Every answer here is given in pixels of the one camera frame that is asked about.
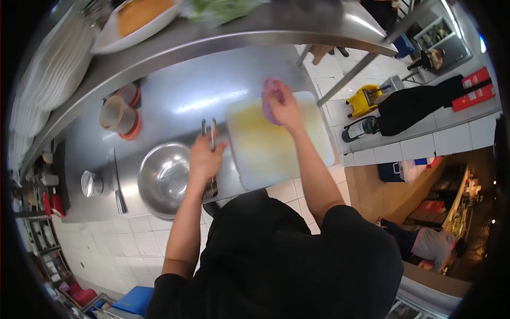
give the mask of cutting board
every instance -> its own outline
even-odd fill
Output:
[[[319,107],[310,92],[294,93],[312,144],[326,166],[335,155]],[[275,185],[300,176],[296,147],[283,126],[271,124],[262,111],[262,99],[230,104],[226,109],[230,146],[247,190]]]

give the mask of prep table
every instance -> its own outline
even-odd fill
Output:
[[[138,169],[147,152],[167,141],[191,145],[201,132],[203,118],[216,118],[221,134],[219,140],[227,138],[227,106],[260,97],[265,77],[280,77],[293,91],[309,91],[316,98],[307,71],[295,63],[298,57],[293,45],[242,48],[184,61],[142,78],[142,102],[138,109],[142,129],[132,141],[102,129],[98,120],[102,100],[91,103],[87,112],[66,130],[65,179],[71,208],[63,222],[93,222],[150,214],[137,185]],[[333,144],[327,131],[329,143]],[[108,168],[107,156],[113,147],[128,211],[123,216],[117,213],[114,194],[86,198],[80,185],[83,171]],[[223,154],[217,178],[218,196],[205,202],[247,192],[240,183],[230,147]]]

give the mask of fire extinguisher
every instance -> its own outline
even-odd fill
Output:
[[[344,128],[342,139],[346,143],[352,142],[364,134],[375,134],[379,131],[379,125],[377,124],[375,116],[360,118]]]

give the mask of red box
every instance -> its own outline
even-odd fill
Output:
[[[462,85],[464,88],[469,88],[479,82],[485,81],[490,78],[489,71],[487,71],[486,67],[481,68],[475,73],[465,77],[462,79]],[[453,100],[452,106],[454,112],[458,112],[460,110],[464,110],[467,107],[473,106],[475,104],[486,101],[492,97],[496,96],[496,91],[494,89],[494,85],[489,84],[480,88],[476,91],[470,92],[462,97],[459,97],[456,100]]]
[[[443,201],[423,201],[417,210],[428,212],[439,212],[445,206]]]

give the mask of blue container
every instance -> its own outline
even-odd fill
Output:
[[[384,163],[377,165],[377,172],[379,173],[379,179],[383,182],[405,182],[400,178],[400,170],[398,162],[395,163]]]
[[[405,58],[407,55],[414,52],[414,45],[409,41],[407,35],[402,34],[398,37],[395,42],[393,42],[395,47],[398,50],[398,54],[395,56],[399,59]]]
[[[112,307],[145,317],[153,292],[154,288],[136,286]]]

